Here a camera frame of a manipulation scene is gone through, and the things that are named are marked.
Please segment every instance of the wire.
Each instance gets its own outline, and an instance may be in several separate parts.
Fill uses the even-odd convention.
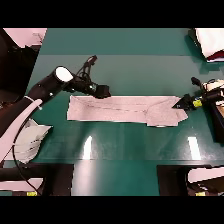
[[[16,167],[17,167],[17,169],[18,169],[18,171],[19,171],[19,174],[20,174],[20,176],[27,182],[27,184],[28,185],[30,185],[40,196],[42,196],[42,194],[36,189],[36,187],[34,187],[28,180],[27,180],[27,178],[26,177],[24,177],[24,175],[23,175],[23,173],[22,173],[22,170],[20,169],[20,167],[19,167],[19,165],[18,165],[18,163],[17,163],[17,160],[16,160],[16,156],[15,156],[15,142],[16,142],[16,139],[18,138],[18,136],[19,136],[19,133],[20,133],[20,131],[23,129],[23,127],[25,126],[25,124],[26,124],[26,122],[27,122],[27,120],[28,119],[26,119],[25,121],[24,121],[24,123],[21,125],[21,127],[20,127],[20,129],[19,129],[19,131],[18,131],[18,133],[17,133],[17,136],[15,137],[15,140],[14,140],[14,144],[13,144],[13,146],[12,146],[12,156],[13,156],[13,160],[14,160],[14,163],[15,163],[15,165],[16,165]]]

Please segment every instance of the white circular joint cap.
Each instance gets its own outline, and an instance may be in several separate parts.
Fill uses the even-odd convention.
[[[58,79],[62,82],[69,82],[73,79],[71,72],[65,67],[56,68],[55,73]]]

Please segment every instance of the glossy table surface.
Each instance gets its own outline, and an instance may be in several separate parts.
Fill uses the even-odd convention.
[[[224,75],[222,63],[203,61],[187,29],[48,29],[28,90],[56,66],[75,72],[94,54],[92,80],[109,85],[114,96],[182,97],[198,90],[192,76],[208,81]],[[33,115],[54,126],[34,161],[74,163],[73,195],[158,195],[157,164],[224,160],[202,108],[178,127],[67,121],[69,96],[61,92]],[[197,138],[201,161],[192,161],[188,137]],[[90,160],[84,160],[86,147]]]

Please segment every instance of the green table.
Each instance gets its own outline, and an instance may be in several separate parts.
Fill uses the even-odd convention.
[[[206,64],[186,29],[48,29],[28,90],[63,65],[77,71],[96,54],[96,83],[115,96],[193,94],[192,76],[223,79],[220,63]],[[74,163],[73,195],[158,195],[157,164],[223,164],[224,148],[213,141],[210,117],[189,113],[178,127],[137,123],[67,121],[69,93],[62,92],[33,118],[53,125],[35,162]],[[91,160],[83,160],[91,141]],[[201,161],[192,161],[188,137],[196,137]]]

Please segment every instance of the yellow label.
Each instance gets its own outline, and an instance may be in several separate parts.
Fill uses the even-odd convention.
[[[27,192],[27,196],[37,196],[37,192],[36,191]]]
[[[198,192],[196,193],[196,196],[206,196],[206,195],[205,195],[205,192]]]
[[[195,101],[193,101],[193,104],[194,104],[195,107],[201,107],[202,106],[201,100],[195,100]]]

